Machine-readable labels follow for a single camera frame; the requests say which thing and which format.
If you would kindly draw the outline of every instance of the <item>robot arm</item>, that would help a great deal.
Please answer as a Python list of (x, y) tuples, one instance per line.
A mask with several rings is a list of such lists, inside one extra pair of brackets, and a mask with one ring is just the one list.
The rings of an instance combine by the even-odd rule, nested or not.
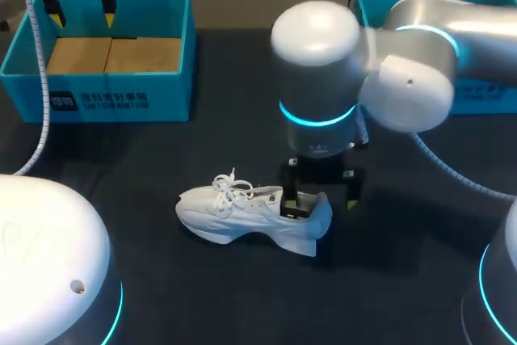
[(517, 85), (517, 10), (459, 0), (401, 0), (382, 29), (344, 6), (305, 2), (275, 22), (289, 145), (308, 158), (353, 141), (360, 103), (386, 128), (417, 133), (451, 110), (456, 77)]

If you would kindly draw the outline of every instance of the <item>brown cardboard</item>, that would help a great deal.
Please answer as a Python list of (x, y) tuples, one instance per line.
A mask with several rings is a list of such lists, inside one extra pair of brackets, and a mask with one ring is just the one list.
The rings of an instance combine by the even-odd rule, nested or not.
[(179, 38), (114, 39), (105, 72), (176, 72), (180, 56)]
[(48, 74), (102, 74), (111, 38), (58, 38)]

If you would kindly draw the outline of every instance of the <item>screw hole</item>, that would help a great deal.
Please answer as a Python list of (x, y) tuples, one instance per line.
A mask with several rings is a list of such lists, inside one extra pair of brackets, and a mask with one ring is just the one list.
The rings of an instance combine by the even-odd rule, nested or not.
[(70, 283), (70, 288), (76, 294), (84, 294), (85, 292), (84, 283), (80, 280), (73, 280), (72, 283)]

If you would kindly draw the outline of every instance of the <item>blue led ring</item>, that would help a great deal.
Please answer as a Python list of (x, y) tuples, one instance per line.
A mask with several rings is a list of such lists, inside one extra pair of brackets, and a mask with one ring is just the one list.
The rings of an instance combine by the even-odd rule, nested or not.
[(427, 26), (426, 24), (409, 24), (407, 26), (401, 26), (396, 29), (397, 31), (401, 30), (424, 30), (426, 32), (434, 32), (435, 34), (438, 34), (439, 36), (445, 38), (449, 44), (452, 45), (454, 48), (454, 51), (456, 52), (456, 57), (460, 57), (460, 47), (458, 46), (458, 43), (452, 38), (449, 34), (447, 34), (444, 30)]
[(327, 125), (336, 124), (339, 121), (347, 118), (354, 111), (354, 108), (355, 108), (355, 105), (354, 105), (344, 115), (341, 115), (340, 117), (336, 117), (335, 119), (332, 119), (332, 120), (311, 121), (311, 120), (300, 119), (299, 117), (294, 116), (287, 109), (285, 109), (282, 102), (279, 102), (279, 106), (280, 106), (280, 110), (282, 111), (282, 113), (284, 114), (285, 117), (287, 117), (293, 123), (303, 125), (305, 127), (326, 127)]
[(113, 336), (113, 332), (115, 331), (116, 325), (119, 323), (120, 319), (120, 313), (122, 312), (122, 300), (124, 299), (124, 290), (122, 289), (122, 283), (120, 283), (120, 303), (119, 303), (119, 311), (116, 313), (115, 321), (113, 322), (113, 325), (111, 325), (111, 329), (109, 333), (107, 334), (104, 341), (101, 342), (100, 345), (106, 345), (107, 342), (110, 340), (110, 338)]
[(502, 327), (501, 322), (495, 317), (494, 312), (490, 308), (490, 305), (488, 304), (488, 301), (486, 299), (485, 295), (485, 289), (483, 288), (483, 262), (485, 261), (485, 255), (486, 251), (488, 250), (488, 247), (490, 244), (485, 248), (485, 252), (483, 252), (483, 256), (481, 257), (481, 262), (479, 263), (479, 289), (481, 290), (481, 297), (483, 298), (483, 302), (485, 303), (486, 311), (488, 311), (488, 314), (492, 318), (492, 321), (494, 321), (495, 325), (498, 327), (498, 329), (501, 331), (501, 333), (504, 334), (504, 336), (510, 341), (513, 345), (517, 345), (517, 341), (511, 337), (511, 335)]

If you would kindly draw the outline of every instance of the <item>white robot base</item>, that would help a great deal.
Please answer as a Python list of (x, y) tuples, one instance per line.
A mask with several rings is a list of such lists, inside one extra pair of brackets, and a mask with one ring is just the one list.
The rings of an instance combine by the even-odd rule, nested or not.
[(116, 345), (124, 295), (98, 213), (44, 179), (0, 187), (0, 343)]
[(517, 345), (517, 203), (486, 247), (461, 302), (468, 345)]

